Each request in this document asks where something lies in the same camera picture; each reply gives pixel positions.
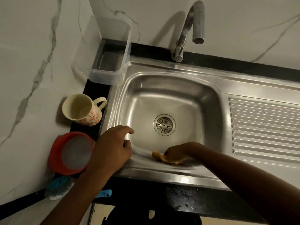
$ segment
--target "black countertop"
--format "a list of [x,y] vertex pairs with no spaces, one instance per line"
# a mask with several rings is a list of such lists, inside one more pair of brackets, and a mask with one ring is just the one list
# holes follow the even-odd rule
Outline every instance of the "black countertop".
[[[122,46],[110,45],[109,43],[104,44],[104,46],[102,44],[100,48],[109,51],[124,49]],[[169,50],[136,43],[132,44],[131,56],[174,62],[171,59]],[[300,70],[210,55],[185,52],[182,64],[300,82]],[[83,93],[94,100],[98,97],[108,98],[109,91],[109,85],[97,84],[88,80]],[[85,127],[73,122],[70,131],[84,132],[96,140],[100,125],[101,122],[93,127]],[[264,223],[264,220],[239,196],[227,190],[120,177],[111,177],[104,189],[112,189],[112,196],[109,198],[97,198],[93,201],[94,203],[126,205],[127,207],[133,205],[134,207],[144,207],[149,210],[172,208],[178,211],[198,213],[199,215],[215,218]],[[44,191],[43,189],[1,205],[0,211],[2,213],[0,219],[42,200],[44,198]]]

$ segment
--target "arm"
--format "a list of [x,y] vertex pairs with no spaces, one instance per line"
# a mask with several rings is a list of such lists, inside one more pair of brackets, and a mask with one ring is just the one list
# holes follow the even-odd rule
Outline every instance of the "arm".
[[127,133],[134,131],[128,126],[116,126],[99,137],[86,170],[41,225],[77,225],[81,222],[108,179],[131,157],[131,143],[124,140]]
[[199,160],[270,224],[300,221],[300,189],[264,170],[196,142],[170,147],[165,155],[170,162]]

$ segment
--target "person's left hand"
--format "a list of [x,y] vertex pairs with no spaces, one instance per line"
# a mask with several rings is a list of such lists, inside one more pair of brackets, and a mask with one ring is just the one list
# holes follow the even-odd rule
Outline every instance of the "person's left hand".
[[130,140],[124,140],[127,133],[133,134],[134,130],[118,125],[100,135],[85,172],[104,172],[112,176],[121,169],[132,155]]

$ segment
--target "blue handle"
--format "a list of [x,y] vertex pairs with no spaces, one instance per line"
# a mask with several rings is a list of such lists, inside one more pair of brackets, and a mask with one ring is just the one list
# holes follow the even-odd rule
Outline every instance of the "blue handle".
[[95,198],[110,197],[111,195],[112,195],[112,190],[102,190]]

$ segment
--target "mug handle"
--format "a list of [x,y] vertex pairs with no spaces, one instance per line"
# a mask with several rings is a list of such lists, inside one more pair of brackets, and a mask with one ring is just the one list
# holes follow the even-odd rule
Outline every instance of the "mug handle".
[[105,107],[105,105],[107,104],[106,98],[100,97],[100,98],[97,98],[97,99],[95,99],[95,100],[93,101],[94,104],[95,104],[95,106],[97,106],[97,103],[102,102],[102,101],[103,101],[103,103],[101,103],[101,105],[99,106],[99,109],[100,109],[100,110],[102,110],[103,107]]

